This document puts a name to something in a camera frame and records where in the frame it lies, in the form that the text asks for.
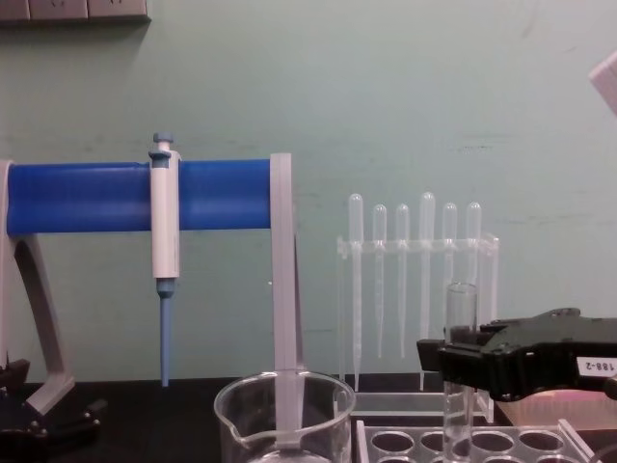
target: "pipette stand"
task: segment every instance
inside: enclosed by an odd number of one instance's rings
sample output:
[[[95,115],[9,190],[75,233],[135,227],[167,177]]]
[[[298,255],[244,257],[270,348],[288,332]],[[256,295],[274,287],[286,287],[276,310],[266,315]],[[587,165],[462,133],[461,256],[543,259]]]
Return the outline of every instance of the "pipette stand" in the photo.
[[[7,367],[7,334],[9,332],[7,308],[10,302],[8,277],[16,263],[32,307],[47,369],[45,382],[28,398],[28,403],[44,415],[70,391],[74,385],[74,379],[68,367],[60,337],[39,240],[35,234],[25,236],[8,236],[7,234],[10,166],[10,161],[0,161],[0,178],[2,179],[0,186],[2,188],[0,197],[2,207],[0,215],[0,228],[2,229],[0,235],[0,368]]]
[[[444,314],[445,290],[447,285],[453,281],[471,283],[477,286],[478,324],[488,323],[496,319],[499,240],[492,234],[482,231],[480,204],[471,203],[467,208],[467,226],[464,237],[459,237],[456,232],[457,209],[455,204],[448,203],[443,206],[442,239],[435,239],[435,198],[431,193],[424,193],[421,196],[418,210],[420,212],[418,239],[411,238],[409,208],[404,204],[396,209],[395,227],[389,227],[388,232],[394,235],[393,239],[392,237],[388,239],[387,236],[386,207],[382,204],[373,208],[373,235],[368,236],[368,233],[362,232],[362,229],[371,229],[368,221],[365,222],[362,218],[362,197],[360,195],[350,197],[349,240],[340,236],[336,243],[338,355],[341,380],[345,379],[346,374],[352,372],[349,366],[354,362],[348,360],[350,352],[352,358],[356,356],[356,364],[354,365],[354,369],[357,370],[354,371],[356,374],[365,372],[365,370],[362,370],[362,357],[366,358],[367,352],[373,357],[373,366],[379,365],[375,362],[384,361],[381,355],[375,355],[375,352],[381,354],[381,345],[365,341],[366,336],[362,335],[362,332],[367,333],[366,330],[371,331],[375,328],[383,330],[383,321],[381,327],[379,321],[375,321],[375,313],[379,312],[376,309],[379,306],[382,308],[382,313],[377,315],[377,319],[380,316],[384,319],[399,317],[397,321],[403,325],[400,335],[406,337],[406,339],[400,340],[396,335],[382,337],[380,334],[376,337],[378,344],[383,339],[385,351],[391,352],[392,349],[396,352],[402,351],[398,353],[402,358],[402,363],[397,364],[400,368],[397,371],[398,373],[413,372],[414,367],[412,365],[417,365],[419,370],[416,341],[429,337],[429,327],[433,330],[431,337],[435,337],[435,333],[438,333],[437,336],[443,335],[443,326],[436,325],[435,317],[437,313]],[[379,262],[378,257],[380,255],[381,263],[373,266],[373,263]],[[354,265],[351,262],[348,263],[350,260],[353,262],[358,257],[362,266],[357,263]],[[437,294],[435,290],[431,290],[431,279],[434,279],[436,274],[436,265],[431,267],[431,262],[435,262],[437,257],[441,257],[444,261],[443,275],[438,276],[439,282],[443,283],[439,286],[442,293],[441,299],[431,298],[431,295]],[[420,274],[414,275],[407,270],[409,265],[407,262],[411,263],[414,258],[419,260]],[[389,259],[398,259],[398,266],[389,265]],[[391,272],[389,273],[390,279],[394,280],[393,282],[388,282],[387,278],[384,281],[384,261],[386,268],[397,268],[395,277],[391,276]],[[358,268],[361,269],[360,274],[350,279],[349,274],[358,272]],[[376,283],[375,280],[381,281],[381,283],[373,286]],[[373,292],[374,297],[366,297]],[[412,324],[406,325],[405,314],[401,313],[402,309],[404,309],[404,313],[419,314],[417,318],[420,319],[420,323],[410,329]],[[443,415],[443,394],[393,393],[387,391],[369,393],[362,390],[362,378],[360,376],[359,378],[360,384],[355,384],[358,392],[358,406],[354,412],[356,416],[437,417]],[[493,402],[484,392],[479,392],[476,397],[478,405],[476,415],[483,416],[487,422],[493,422]]]
[[[42,232],[149,232],[149,164],[19,166],[2,161],[0,176],[0,374],[14,373],[7,368],[11,366],[7,364],[11,333],[7,314],[8,277],[16,261],[47,369],[44,384],[27,401],[44,416],[73,387],[74,378],[37,236]],[[181,230],[271,229],[274,369],[304,366],[292,191],[287,153],[264,160],[179,164]],[[23,382],[27,371],[21,373]],[[281,385],[278,424],[293,425],[289,421],[301,418],[302,387]]]

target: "electrical outlet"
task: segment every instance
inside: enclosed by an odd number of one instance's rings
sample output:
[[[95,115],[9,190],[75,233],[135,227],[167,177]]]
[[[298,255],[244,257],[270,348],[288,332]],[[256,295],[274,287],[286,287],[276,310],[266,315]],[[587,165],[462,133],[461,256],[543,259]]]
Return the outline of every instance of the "electrical outlet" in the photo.
[[[90,17],[148,17],[146,0],[88,0]]]
[[[0,21],[30,19],[28,0],[0,0]]]
[[[86,0],[30,0],[32,19],[86,19]]]

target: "plastic dropper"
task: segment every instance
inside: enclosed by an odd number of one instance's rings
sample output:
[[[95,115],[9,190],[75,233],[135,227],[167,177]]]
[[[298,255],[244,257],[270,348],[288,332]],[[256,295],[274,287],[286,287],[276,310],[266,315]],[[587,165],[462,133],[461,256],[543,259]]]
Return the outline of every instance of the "plastic dropper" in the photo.
[[[478,276],[477,243],[482,231],[482,207],[478,203],[467,206],[467,240],[469,242],[467,283],[475,285]]]
[[[384,253],[388,239],[388,211],[383,204],[373,207],[373,241],[375,242],[375,319],[377,322],[377,357],[382,358],[384,338]]]
[[[353,364],[354,386],[356,391],[360,382],[362,361],[362,243],[364,242],[364,218],[362,196],[349,197],[349,243],[352,259],[352,306],[353,306]]]
[[[420,199],[420,339],[429,338],[431,308],[431,241],[435,236],[435,197],[424,193]],[[420,390],[424,390],[424,371],[420,372]]]
[[[409,208],[396,208],[396,240],[398,241],[398,324],[401,357],[405,358],[405,319],[407,315],[407,242],[409,241]]]

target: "white label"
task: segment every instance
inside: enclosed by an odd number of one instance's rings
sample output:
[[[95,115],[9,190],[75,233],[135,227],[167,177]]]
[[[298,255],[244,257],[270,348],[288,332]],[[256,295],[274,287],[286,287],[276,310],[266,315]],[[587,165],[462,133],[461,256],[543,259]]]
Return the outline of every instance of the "white label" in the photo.
[[[597,378],[617,375],[617,359],[607,357],[577,357],[578,374]]]

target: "pipette rack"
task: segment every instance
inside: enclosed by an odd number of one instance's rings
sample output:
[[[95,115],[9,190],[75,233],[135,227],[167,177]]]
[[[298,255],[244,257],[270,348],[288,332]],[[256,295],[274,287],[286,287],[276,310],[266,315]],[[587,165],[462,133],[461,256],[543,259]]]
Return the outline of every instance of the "pipette rack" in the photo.
[[[388,211],[384,205],[377,204],[372,209],[373,234],[364,239],[362,197],[354,194],[349,198],[349,239],[345,240],[340,236],[336,243],[338,365],[339,377],[343,380],[346,374],[352,372],[349,366],[352,366],[355,373],[354,386],[359,393],[356,410],[358,416],[378,415],[380,413],[377,411],[378,402],[383,403],[382,411],[385,416],[412,416],[415,413],[412,409],[404,410],[400,407],[404,401],[399,397],[400,393],[395,397],[387,391],[368,393],[362,390],[360,373],[366,372],[362,370],[362,354],[365,356],[366,352],[370,352],[371,369],[379,371],[396,369],[392,372],[401,373],[418,372],[422,378],[420,379],[422,390],[423,373],[419,371],[416,341],[443,336],[447,285],[454,281],[476,285],[477,323],[487,323],[496,319],[499,240],[496,236],[482,231],[480,204],[468,205],[463,236],[457,233],[456,205],[444,204],[442,233],[439,239],[436,239],[434,233],[435,207],[435,197],[432,193],[421,195],[417,220],[419,233],[417,239],[412,239],[409,208],[405,204],[400,204],[395,214],[391,214],[395,215],[395,227],[391,227],[390,230],[395,230],[395,233],[394,237],[389,239]],[[418,266],[419,272],[408,270]],[[385,272],[384,268],[387,270],[396,268],[395,276],[392,276],[391,272]],[[407,313],[413,317],[409,321],[414,322],[414,318],[419,318],[419,323],[417,325],[409,323]],[[392,317],[397,316],[400,326],[399,340],[396,336],[383,338],[383,320],[391,321]],[[370,330],[378,331],[374,342],[366,341],[367,338],[372,340],[373,337],[364,336],[369,334]],[[400,343],[400,353],[397,356],[400,355],[402,362],[396,361],[396,365],[392,368],[393,359],[382,355],[382,346],[385,353],[391,353],[392,343],[397,341]],[[479,392],[477,397],[481,409],[481,413],[478,414],[484,416],[487,422],[492,422],[493,402],[484,392]],[[408,407],[412,403],[413,400],[408,400]],[[436,410],[431,412],[418,410],[419,414],[443,413],[440,402],[436,400],[435,403]],[[364,405],[366,405],[366,415],[363,412]]]

